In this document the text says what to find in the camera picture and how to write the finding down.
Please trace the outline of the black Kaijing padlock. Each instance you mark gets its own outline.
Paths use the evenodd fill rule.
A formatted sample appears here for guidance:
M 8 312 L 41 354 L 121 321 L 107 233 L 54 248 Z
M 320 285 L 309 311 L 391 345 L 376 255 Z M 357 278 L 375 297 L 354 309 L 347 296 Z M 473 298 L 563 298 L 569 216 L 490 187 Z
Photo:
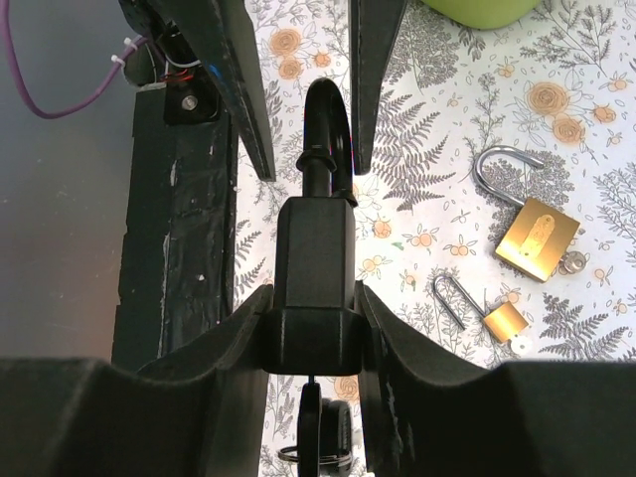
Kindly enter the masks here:
M 261 321 L 262 366 L 279 375 L 351 376 L 362 367 L 355 311 L 353 157 L 343 97 L 330 79 L 310 84 L 302 194 L 277 221 L 273 305 Z

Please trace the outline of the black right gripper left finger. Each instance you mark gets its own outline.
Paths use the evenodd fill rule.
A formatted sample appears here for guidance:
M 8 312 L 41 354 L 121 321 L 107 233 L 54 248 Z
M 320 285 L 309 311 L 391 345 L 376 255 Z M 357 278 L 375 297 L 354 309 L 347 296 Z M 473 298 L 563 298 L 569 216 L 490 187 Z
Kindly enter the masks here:
M 136 373 L 95 359 L 1 363 L 5 476 L 254 476 L 268 375 L 260 286 L 225 322 Z

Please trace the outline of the black-headed key bunch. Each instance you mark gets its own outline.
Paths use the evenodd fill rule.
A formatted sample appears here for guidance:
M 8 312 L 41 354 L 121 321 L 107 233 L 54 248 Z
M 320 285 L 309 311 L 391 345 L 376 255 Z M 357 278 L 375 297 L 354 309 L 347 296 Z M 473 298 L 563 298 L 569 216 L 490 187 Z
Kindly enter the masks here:
M 294 464 L 298 476 L 351 474 L 354 457 L 350 406 L 344 400 L 322 397 L 314 377 L 302 388 L 296 430 L 296 444 L 279 449 L 277 457 Z

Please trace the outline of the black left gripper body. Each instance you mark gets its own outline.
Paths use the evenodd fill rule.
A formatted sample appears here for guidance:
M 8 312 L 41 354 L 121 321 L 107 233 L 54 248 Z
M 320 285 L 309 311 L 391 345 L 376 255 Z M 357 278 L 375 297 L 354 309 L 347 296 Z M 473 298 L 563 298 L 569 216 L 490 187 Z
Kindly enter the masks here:
M 203 65 L 172 20 L 163 20 L 147 1 L 119 3 L 137 34 L 124 41 L 130 53 L 123 75 L 139 88 L 164 88 L 163 119 L 168 125 L 212 123 L 222 113 L 222 101 Z

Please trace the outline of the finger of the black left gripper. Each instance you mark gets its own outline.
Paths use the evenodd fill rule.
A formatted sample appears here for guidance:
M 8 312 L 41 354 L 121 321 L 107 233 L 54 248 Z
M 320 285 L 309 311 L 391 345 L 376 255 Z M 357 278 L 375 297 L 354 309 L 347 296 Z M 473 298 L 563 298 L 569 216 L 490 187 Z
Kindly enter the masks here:
M 372 169 L 385 72 L 404 15 L 405 0 L 350 0 L 351 128 L 357 175 Z
M 211 77 L 262 181 L 275 162 L 253 24 L 242 1 L 153 1 L 173 21 Z

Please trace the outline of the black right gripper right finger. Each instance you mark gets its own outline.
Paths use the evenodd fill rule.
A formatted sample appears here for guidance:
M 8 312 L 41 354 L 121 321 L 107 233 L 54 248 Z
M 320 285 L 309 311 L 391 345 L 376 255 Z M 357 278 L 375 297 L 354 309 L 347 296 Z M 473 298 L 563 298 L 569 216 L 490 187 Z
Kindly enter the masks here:
M 356 287 L 366 461 L 378 476 L 631 476 L 631 364 L 462 360 Z

